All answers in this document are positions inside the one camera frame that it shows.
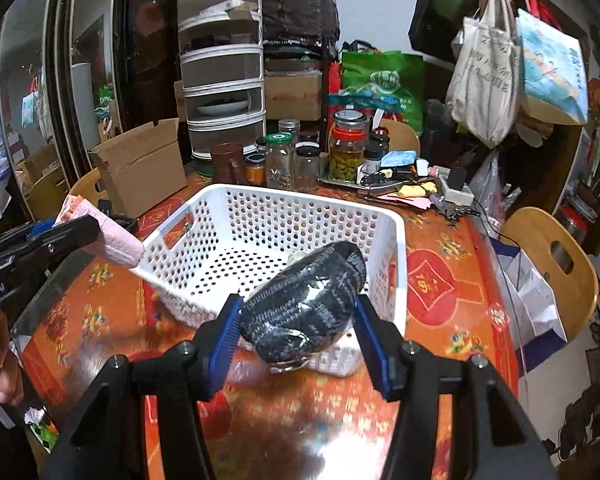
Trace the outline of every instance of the table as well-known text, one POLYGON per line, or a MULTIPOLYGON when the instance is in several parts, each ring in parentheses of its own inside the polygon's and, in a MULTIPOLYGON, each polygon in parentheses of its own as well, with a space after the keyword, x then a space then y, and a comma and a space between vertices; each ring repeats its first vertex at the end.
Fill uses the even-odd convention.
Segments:
MULTIPOLYGON (((151 233, 185 200, 210 183, 190 174, 185 189, 139 219, 151 233)), ((321 187, 316 194, 358 201, 321 187)), ((406 226, 408 307, 405 338, 443 356, 481 352, 518 393, 518 364, 508 329, 512 310, 499 291, 501 276, 484 232, 471 220, 450 226, 433 211, 399 207, 406 226)), ((171 317, 149 286, 128 270, 83 250, 71 254, 27 307, 14 329, 24 369, 56 423, 62 422, 106 359, 156 355, 194 333, 171 317)), ((235 359, 255 357, 241 349, 235 359)), ((441 398, 433 478, 444 480, 450 453, 451 399, 441 398)), ((397 403, 373 390, 366 368, 348 378, 311 370, 228 384, 199 403, 219 479, 378 478, 390 443, 397 403)), ((146 452, 160 480, 155 399, 145 399, 146 452)))

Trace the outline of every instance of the canvas tote bag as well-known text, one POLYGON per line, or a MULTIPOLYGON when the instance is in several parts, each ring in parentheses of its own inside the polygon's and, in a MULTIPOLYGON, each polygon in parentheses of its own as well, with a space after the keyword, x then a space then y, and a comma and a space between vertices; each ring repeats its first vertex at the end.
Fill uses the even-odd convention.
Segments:
POLYGON ((457 123, 489 148, 500 144, 518 113, 520 47, 508 0, 488 0, 480 20, 464 18, 464 43, 446 106, 457 123))

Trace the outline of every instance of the teal bag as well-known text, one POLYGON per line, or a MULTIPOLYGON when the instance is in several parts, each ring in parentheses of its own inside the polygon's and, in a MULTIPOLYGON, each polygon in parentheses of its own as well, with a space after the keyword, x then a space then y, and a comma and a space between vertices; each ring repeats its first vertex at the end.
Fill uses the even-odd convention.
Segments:
POLYGON ((371 92, 374 97, 400 100, 403 122, 422 133, 424 61, 419 54, 391 50, 342 53, 342 87, 350 93, 371 92))

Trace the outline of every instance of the brown pitcher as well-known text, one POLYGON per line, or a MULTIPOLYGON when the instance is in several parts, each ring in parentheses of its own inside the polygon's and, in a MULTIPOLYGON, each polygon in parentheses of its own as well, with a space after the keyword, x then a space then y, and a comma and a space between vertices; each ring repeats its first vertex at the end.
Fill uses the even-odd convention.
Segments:
POLYGON ((214 166, 214 184, 248 184, 244 173, 242 145, 238 142, 216 144, 209 150, 214 166))

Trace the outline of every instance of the black bag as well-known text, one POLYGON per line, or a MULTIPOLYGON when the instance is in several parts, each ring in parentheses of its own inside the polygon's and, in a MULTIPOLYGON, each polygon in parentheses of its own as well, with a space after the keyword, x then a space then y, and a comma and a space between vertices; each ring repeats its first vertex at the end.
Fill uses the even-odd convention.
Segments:
POLYGON ((265 40, 340 38, 336 0, 262 0, 265 40))

